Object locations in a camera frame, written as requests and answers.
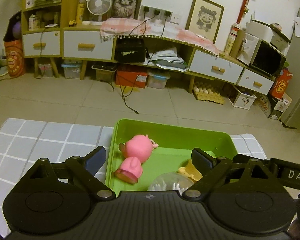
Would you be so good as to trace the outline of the yellow toy pot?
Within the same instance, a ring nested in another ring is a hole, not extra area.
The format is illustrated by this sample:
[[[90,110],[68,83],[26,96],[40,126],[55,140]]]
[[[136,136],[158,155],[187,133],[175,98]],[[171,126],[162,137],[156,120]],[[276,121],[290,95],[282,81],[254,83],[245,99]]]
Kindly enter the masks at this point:
[[[203,175],[195,168],[191,159],[189,159],[185,167],[180,167],[178,172],[183,176],[190,178],[192,181],[199,181],[203,177]]]

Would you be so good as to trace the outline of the clear cotton swab jar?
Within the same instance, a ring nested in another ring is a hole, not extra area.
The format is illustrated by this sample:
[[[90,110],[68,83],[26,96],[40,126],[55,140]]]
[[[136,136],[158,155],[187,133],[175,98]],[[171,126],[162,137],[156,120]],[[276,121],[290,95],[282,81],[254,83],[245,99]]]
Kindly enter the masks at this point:
[[[149,185],[148,191],[178,191],[182,194],[193,184],[194,182],[186,176],[170,172],[161,174],[155,178]]]

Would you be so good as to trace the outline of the pink round toy figure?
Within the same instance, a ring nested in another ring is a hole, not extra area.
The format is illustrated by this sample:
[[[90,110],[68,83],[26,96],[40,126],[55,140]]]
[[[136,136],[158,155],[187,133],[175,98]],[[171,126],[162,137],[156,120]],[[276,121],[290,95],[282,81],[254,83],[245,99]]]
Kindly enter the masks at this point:
[[[125,158],[136,157],[140,163],[145,163],[151,156],[154,149],[159,145],[150,139],[148,135],[135,135],[129,141],[119,144],[119,150]]]

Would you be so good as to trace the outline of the small pink pig toy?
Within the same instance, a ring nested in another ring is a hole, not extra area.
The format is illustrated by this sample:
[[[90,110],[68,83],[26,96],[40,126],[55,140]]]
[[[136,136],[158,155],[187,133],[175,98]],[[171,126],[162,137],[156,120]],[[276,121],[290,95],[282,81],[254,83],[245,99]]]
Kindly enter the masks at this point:
[[[137,157],[126,158],[115,171],[116,178],[129,184],[136,184],[143,173],[141,162]]]

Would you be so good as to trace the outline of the grey checkered floor mat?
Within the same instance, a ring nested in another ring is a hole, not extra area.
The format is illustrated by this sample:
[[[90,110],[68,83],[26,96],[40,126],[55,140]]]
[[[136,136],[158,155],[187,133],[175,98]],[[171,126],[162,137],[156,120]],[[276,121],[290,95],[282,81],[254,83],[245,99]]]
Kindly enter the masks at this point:
[[[114,127],[7,119],[0,130],[0,234],[7,236],[10,232],[2,212],[4,199],[40,158],[47,158],[51,163],[62,163],[72,156],[83,157],[103,146],[107,158],[96,178],[105,184]],[[253,135],[230,137],[237,153],[266,158]]]

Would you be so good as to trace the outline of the white storage crate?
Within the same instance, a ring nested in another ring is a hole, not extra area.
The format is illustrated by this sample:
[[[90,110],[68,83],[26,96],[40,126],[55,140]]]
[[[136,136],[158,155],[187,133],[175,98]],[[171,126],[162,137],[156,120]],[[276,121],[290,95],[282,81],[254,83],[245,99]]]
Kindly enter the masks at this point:
[[[223,86],[223,92],[226,94],[231,104],[236,108],[249,110],[257,99],[250,90],[229,83],[226,83]]]

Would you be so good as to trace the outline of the egg carton tray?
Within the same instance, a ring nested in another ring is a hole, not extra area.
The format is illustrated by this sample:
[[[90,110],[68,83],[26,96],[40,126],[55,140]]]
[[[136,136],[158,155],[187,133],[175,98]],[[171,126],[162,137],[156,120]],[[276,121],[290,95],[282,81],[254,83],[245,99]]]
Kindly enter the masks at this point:
[[[225,103],[220,91],[210,83],[195,82],[192,92],[194,97],[199,101],[213,102],[220,105]]]

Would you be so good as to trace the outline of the red gift box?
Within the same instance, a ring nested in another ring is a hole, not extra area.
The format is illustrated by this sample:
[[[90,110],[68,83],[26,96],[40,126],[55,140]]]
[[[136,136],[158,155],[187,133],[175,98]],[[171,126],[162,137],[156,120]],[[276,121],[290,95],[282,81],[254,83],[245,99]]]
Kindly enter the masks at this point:
[[[292,77],[293,73],[291,73],[287,67],[284,67],[270,89],[269,94],[275,98],[281,99]]]

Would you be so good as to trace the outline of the red cardboard box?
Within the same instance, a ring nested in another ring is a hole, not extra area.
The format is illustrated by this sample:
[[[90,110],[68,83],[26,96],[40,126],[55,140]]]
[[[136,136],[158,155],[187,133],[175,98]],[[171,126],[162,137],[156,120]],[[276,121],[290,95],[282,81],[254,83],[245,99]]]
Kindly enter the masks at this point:
[[[120,65],[116,70],[115,84],[118,86],[145,88],[147,69],[140,66]]]

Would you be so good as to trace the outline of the clear plastic storage box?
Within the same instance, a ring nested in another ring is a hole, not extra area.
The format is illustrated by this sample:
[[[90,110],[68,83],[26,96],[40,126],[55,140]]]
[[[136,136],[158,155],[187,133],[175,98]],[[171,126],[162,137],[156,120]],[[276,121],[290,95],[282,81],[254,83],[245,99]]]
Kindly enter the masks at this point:
[[[147,86],[156,89],[164,89],[170,79],[170,73],[156,69],[148,70]]]

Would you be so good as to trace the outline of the grey refrigerator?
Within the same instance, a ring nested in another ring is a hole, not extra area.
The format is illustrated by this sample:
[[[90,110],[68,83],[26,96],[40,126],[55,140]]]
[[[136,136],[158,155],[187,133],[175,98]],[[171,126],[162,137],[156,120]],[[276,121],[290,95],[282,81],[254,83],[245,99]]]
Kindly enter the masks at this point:
[[[292,99],[290,105],[281,115],[281,122],[289,128],[300,128],[300,37],[293,36],[286,56],[289,71],[293,74],[286,89]]]

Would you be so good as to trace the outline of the stack of folded papers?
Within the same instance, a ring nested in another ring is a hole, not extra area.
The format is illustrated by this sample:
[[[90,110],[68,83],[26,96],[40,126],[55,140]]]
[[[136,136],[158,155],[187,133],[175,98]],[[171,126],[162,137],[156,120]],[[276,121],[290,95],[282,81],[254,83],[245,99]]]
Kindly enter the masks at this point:
[[[166,70],[185,72],[188,64],[179,56],[177,47],[168,47],[156,52],[150,52],[145,59],[145,64],[154,64],[156,67]]]

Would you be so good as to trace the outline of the black microwave oven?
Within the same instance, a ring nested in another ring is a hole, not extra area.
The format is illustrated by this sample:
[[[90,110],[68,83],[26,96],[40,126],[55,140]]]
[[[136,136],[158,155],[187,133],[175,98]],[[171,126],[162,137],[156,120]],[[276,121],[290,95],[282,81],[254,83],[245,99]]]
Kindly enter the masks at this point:
[[[258,40],[250,65],[268,75],[279,77],[285,62],[285,55],[267,42]]]

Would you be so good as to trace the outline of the black bag on shelf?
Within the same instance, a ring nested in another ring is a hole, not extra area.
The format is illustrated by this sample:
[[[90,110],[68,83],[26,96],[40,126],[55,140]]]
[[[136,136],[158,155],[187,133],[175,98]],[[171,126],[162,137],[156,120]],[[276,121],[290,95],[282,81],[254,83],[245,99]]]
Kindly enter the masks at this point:
[[[115,47],[114,59],[122,63],[142,63],[147,56],[147,49],[143,39],[118,39]]]

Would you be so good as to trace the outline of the orange printed bucket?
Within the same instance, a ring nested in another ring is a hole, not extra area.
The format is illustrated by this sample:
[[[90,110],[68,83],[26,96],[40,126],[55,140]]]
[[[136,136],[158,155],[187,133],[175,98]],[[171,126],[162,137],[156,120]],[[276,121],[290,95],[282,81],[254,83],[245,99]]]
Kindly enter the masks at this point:
[[[4,42],[7,58],[7,69],[11,78],[25,74],[25,60],[22,40]]]

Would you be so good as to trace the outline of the wooden tv cabinet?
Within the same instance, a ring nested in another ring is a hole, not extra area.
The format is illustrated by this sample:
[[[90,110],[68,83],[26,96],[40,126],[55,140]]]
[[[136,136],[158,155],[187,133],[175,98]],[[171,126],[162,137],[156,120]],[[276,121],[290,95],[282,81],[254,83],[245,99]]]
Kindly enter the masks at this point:
[[[183,70],[267,94],[290,40],[254,20],[262,0],[23,0],[24,56],[115,63],[118,85],[141,86],[146,70]]]

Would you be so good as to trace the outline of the pink checkered cloth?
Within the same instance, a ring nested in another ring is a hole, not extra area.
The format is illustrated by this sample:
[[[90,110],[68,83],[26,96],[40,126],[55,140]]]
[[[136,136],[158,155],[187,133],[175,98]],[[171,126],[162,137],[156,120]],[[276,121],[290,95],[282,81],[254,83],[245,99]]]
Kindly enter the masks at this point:
[[[104,40],[117,36],[162,38],[163,40],[192,46],[207,54],[219,56],[219,50],[208,38],[168,22],[157,24],[130,18],[110,18],[102,22],[100,33]]]

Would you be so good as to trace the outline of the framed cartoon girl drawing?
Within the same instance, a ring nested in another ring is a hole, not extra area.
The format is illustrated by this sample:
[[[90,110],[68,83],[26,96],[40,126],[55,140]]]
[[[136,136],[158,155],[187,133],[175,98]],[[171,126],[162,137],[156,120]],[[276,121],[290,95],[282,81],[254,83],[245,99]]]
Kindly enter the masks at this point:
[[[223,12],[224,7],[213,1],[192,0],[185,29],[215,43]]]

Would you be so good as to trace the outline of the framed cat picture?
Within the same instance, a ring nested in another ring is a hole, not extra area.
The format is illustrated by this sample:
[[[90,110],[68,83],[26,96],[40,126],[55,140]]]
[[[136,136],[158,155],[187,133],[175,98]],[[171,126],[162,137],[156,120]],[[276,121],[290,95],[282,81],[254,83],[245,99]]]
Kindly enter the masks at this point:
[[[112,0],[107,18],[138,19],[142,0]]]

